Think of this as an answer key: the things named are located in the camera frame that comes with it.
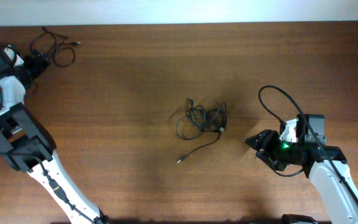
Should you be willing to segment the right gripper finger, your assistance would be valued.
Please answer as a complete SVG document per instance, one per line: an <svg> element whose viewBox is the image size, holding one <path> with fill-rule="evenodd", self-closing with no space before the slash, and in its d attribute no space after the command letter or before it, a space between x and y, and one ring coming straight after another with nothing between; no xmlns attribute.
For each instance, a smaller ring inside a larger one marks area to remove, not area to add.
<svg viewBox="0 0 358 224"><path fill-rule="evenodd" d="M255 156L260 159L265 165L272 170L277 170L276 160L272 159L271 156L265 151L257 151Z"/></svg>
<svg viewBox="0 0 358 224"><path fill-rule="evenodd" d="M274 135L274 131L271 129L265 129L255 136L251 136L245 140L245 143L255 151L263 149L271 140Z"/></svg>

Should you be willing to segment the black USB cable long tail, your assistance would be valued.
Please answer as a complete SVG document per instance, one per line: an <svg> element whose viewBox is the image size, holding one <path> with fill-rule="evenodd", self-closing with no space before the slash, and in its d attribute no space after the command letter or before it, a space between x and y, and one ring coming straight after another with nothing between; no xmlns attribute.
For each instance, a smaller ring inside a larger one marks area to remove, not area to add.
<svg viewBox="0 0 358 224"><path fill-rule="evenodd" d="M221 138L222 133L226 130L227 118L227 104L225 101L220 103L217 108L207 110L203 105L195 105L194 99L190 98L190 107L185 111L185 115L175 124L175 135L184 141L195 140L201 137L204 133L216 133L217 137L215 140L202 144L182 155L177 160L177 164L183 162L187 157L196 151L217 142ZM179 133L179 124L184 121L189 121L190 124L197 130L198 133L195 136L188 138Z"/></svg>

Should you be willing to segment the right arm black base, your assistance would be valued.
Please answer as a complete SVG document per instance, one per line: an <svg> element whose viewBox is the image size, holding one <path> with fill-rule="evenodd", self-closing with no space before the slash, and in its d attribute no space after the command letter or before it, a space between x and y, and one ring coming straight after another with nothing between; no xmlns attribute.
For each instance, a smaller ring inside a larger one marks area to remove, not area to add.
<svg viewBox="0 0 358 224"><path fill-rule="evenodd" d="M281 224L317 224L318 222L306 215L284 214L281 217Z"/></svg>

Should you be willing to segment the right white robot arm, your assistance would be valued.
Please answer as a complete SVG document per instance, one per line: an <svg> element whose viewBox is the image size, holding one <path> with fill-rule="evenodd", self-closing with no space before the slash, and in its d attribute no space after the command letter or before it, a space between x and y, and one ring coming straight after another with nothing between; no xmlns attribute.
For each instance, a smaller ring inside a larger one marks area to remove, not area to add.
<svg viewBox="0 0 358 224"><path fill-rule="evenodd" d="M332 223L358 223L358 190L341 149L327 144L323 115L298 114L279 131L265 129L245 143L277 175L284 176L289 165L300 166Z"/></svg>

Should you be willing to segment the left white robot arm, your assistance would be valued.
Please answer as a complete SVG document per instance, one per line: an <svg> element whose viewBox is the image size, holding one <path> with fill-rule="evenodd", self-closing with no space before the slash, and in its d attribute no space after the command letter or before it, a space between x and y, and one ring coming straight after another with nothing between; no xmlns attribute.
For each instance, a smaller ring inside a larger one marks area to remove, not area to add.
<svg viewBox="0 0 358 224"><path fill-rule="evenodd" d="M36 180L71 223L108 223L68 175L52 136L24 104L27 90L49 65L37 50L22 57L13 45L0 47L0 157Z"/></svg>

